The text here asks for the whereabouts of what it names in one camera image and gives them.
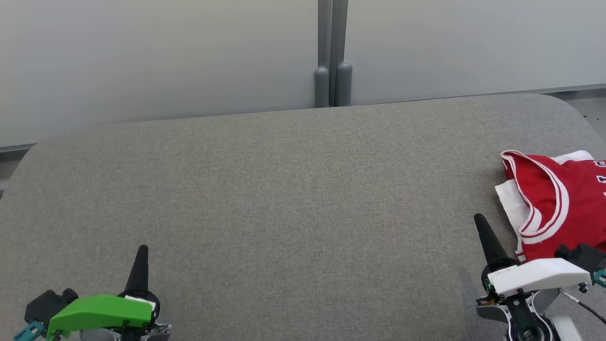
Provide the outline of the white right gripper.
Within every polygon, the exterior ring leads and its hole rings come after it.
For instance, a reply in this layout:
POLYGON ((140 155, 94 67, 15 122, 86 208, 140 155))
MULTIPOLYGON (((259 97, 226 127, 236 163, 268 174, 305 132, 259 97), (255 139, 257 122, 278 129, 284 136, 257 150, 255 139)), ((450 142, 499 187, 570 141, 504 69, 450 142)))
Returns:
POLYGON ((487 263, 483 272, 491 272, 489 293, 513 296, 520 289, 522 293, 531 293, 591 282, 588 271, 561 258, 537 259, 519 265, 519 261, 508 256, 485 216, 475 214, 474 222, 487 263))

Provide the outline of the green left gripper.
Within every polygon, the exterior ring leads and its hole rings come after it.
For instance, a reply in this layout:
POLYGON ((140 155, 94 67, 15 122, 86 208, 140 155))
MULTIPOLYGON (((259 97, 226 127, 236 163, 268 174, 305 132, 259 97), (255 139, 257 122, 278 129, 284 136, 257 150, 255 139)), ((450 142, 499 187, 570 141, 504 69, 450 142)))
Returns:
MULTIPOLYGON (((141 245, 124 288, 124 296, 149 295, 149 247, 141 245)), ((152 325, 154 304, 143 299, 95 295, 78 298, 50 319, 47 339, 72 332, 123 327, 143 330, 152 325)))

